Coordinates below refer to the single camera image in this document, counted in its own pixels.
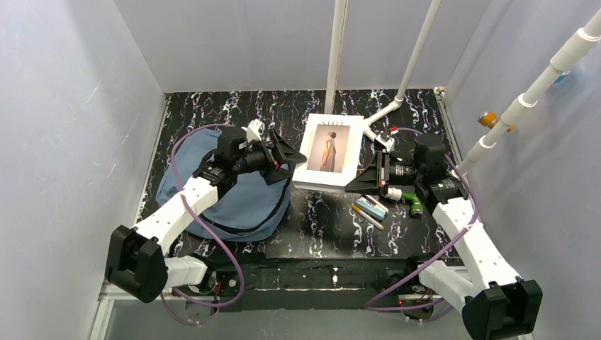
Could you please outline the blue student backpack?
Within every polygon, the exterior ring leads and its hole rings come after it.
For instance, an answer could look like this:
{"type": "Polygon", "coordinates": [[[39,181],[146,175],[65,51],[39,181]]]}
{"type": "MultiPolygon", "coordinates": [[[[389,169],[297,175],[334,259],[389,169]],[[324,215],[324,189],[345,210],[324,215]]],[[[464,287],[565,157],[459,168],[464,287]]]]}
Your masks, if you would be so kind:
{"type": "MultiPolygon", "coordinates": [[[[175,154],[183,183],[198,168],[202,157],[216,148],[220,135],[217,130],[204,129],[185,139],[175,154]]],[[[255,171],[239,175],[234,187],[199,217],[223,241],[258,242],[274,233],[290,202],[290,181],[267,185],[255,171]]]]}

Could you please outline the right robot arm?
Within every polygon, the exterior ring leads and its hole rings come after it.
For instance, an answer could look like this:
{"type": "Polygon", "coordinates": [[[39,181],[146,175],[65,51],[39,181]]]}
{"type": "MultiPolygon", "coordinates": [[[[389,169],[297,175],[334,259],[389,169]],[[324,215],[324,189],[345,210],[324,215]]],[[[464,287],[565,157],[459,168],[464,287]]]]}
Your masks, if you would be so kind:
{"type": "Polygon", "coordinates": [[[471,189],[453,167],[443,139],[419,134],[411,160],[378,151],[372,162],[345,187],[348,193],[397,198],[397,186],[412,186],[418,200],[449,236],[429,259],[416,256],[397,283],[371,298],[365,308],[417,281],[461,313],[472,339],[507,339],[534,331],[543,298],[535,280],[525,280],[498,251],[478,221],[480,209],[471,189]]]}

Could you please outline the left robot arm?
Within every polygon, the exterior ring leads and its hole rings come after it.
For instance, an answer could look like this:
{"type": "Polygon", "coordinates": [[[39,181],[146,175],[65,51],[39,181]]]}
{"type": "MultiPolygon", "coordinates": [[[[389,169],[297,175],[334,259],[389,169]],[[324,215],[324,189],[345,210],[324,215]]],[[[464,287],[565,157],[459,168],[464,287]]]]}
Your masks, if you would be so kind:
{"type": "Polygon", "coordinates": [[[186,183],[181,182],[176,156],[172,156],[177,189],[173,197],[132,227],[114,229],[104,273],[109,283],[144,303],[152,302],[167,288],[202,284],[209,272],[205,261],[197,256],[167,256],[176,238],[197,222],[221,243],[200,215],[226,197],[239,176],[256,173],[267,185],[289,183],[294,165],[307,160],[275,129],[269,130],[271,144],[267,144],[258,120],[247,127],[223,128],[186,183]]]}

